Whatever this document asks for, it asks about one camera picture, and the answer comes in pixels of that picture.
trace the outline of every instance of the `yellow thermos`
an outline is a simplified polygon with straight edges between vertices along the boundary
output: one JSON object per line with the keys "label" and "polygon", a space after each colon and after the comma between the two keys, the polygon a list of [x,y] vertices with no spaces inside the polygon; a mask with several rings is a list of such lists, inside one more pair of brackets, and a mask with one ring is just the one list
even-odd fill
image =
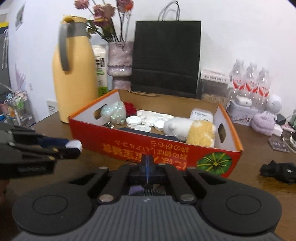
{"label": "yellow thermos", "polygon": [[86,18],[65,16],[53,56],[53,79],[59,118],[68,116],[98,98],[95,57],[85,27]]}

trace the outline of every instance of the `white cloth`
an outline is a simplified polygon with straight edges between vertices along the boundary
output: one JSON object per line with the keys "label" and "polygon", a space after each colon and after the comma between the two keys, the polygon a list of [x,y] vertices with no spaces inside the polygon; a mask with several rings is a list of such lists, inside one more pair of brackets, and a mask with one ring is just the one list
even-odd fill
{"label": "white cloth", "polygon": [[171,118],[174,118],[172,115],[161,114],[161,113],[148,111],[148,110],[138,110],[137,116],[141,118],[142,124],[149,125],[150,127],[154,126],[154,120],[158,116],[163,116],[164,118],[166,118],[168,120]]}

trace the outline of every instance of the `plastic container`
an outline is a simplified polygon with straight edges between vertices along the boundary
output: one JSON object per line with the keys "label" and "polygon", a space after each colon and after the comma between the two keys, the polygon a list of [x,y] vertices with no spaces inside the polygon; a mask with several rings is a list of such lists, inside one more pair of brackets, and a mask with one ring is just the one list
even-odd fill
{"label": "plastic container", "polygon": [[221,103],[226,107],[232,89],[232,83],[201,79],[201,100],[210,103]]}
{"label": "plastic container", "polygon": [[136,126],[140,125],[142,122],[141,118],[138,116],[130,116],[126,119],[126,124],[129,128],[135,128]]}
{"label": "plastic container", "polygon": [[151,127],[149,125],[138,125],[138,126],[135,127],[135,130],[150,132]]}
{"label": "plastic container", "polygon": [[209,121],[213,123],[213,114],[210,111],[194,108],[189,117],[190,120],[195,121]]}
{"label": "plastic container", "polygon": [[163,116],[158,116],[154,120],[154,128],[158,131],[163,131],[163,126],[168,119]]}

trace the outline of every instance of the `black glove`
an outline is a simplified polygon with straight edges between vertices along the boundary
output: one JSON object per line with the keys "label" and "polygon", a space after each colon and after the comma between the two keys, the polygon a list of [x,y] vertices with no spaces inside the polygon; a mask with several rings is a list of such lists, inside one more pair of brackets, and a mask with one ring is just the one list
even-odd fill
{"label": "black glove", "polygon": [[268,165],[261,167],[260,175],[264,177],[274,177],[284,183],[296,182],[296,166],[293,163],[276,163],[271,161]]}

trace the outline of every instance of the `plastic water bottle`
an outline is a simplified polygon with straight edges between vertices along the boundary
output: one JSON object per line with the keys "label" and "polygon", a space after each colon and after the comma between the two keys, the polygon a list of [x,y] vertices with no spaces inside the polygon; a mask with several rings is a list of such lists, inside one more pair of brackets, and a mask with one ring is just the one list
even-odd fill
{"label": "plastic water bottle", "polygon": [[230,82],[233,83],[233,91],[230,96],[231,99],[236,99],[237,96],[240,96],[241,90],[244,89],[245,81],[243,79],[243,74],[244,61],[241,59],[237,59],[229,74]]}
{"label": "plastic water bottle", "polygon": [[257,64],[250,63],[250,66],[247,68],[247,72],[244,76],[245,87],[241,91],[241,96],[247,97],[251,100],[254,98],[254,94],[258,90],[258,82],[254,79],[254,72],[257,69]]}
{"label": "plastic water bottle", "polygon": [[258,90],[254,96],[254,107],[261,111],[265,109],[265,102],[267,100],[270,88],[270,80],[268,76],[268,70],[262,68],[257,78]]}

